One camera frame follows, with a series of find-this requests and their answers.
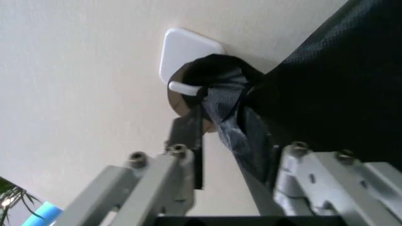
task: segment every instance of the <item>black mesh fabric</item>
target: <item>black mesh fabric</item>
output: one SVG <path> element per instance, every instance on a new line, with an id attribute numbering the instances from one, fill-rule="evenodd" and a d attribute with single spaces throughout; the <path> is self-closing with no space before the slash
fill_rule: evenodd
<path id="1" fill-rule="evenodd" d="M 211 55 L 183 82 L 207 89 L 202 105 L 221 140 L 261 182 L 293 140 L 400 169 L 401 12 L 400 0 L 350 0 L 266 75 Z"/>

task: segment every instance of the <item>houseplant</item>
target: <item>houseplant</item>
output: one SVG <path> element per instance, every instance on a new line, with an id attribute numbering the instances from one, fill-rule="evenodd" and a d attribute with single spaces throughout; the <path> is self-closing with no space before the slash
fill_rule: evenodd
<path id="1" fill-rule="evenodd" d="M 34 200 L 40 202 L 40 200 L 28 194 L 26 190 L 0 177 L 0 226 L 5 226 L 5 222 L 8 221 L 9 210 L 19 202 L 22 202 L 31 214 L 42 218 L 32 211 L 27 204 L 27 202 L 34 204 Z"/>

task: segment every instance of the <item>white plastic hook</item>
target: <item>white plastic hook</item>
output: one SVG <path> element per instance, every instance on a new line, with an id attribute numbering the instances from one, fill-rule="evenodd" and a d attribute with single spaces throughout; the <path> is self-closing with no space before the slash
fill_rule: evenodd
<path id="1" fill-rule="evenodd" d="M 196 96 L 202 86 L 190 86 L 178 81 L 169 82 L 169 89 L 187 96 Z"/>
<path id="2" fill-rule="evenodd" d="M 180 27 L 170 28 L 163 41 L 159 76 L 168 83 L 185 63 L 214 53 L 225 54 L 219 42 Z"/>

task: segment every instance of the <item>white wall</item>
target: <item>white wall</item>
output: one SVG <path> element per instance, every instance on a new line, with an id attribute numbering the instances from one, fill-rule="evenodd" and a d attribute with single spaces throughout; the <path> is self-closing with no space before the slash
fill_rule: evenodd
<path id="1" fill-rule="evenodd" d="M 0 175 L 65 207 L 105 165 L 162 151 L 175 117 L 158 77 L 168 28 L 267 72 L 345 1 L 0 1 Z M 245 185 L 227 186 L 241 179 L 229 151 L 206 142 L 195 212 L 254 214 Z"/>

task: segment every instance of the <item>blue object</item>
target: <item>blue object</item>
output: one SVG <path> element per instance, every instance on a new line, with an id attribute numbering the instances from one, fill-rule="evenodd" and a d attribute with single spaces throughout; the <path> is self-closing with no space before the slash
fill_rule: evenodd
<path id="1" fill-rule="evenodd" d="M 39 216 L 43 217 L 44 219 L 41 219 L 35 215 L 31 215 L 23 224 L 22 226 L 48 226 L 53 221 L 56 220 L 56 218 L 62 213 L 63 211 L 53 204 L 49 202 L 45 202 L 43 205 L 41 205 L 35 213 L 38 214 Z"/>

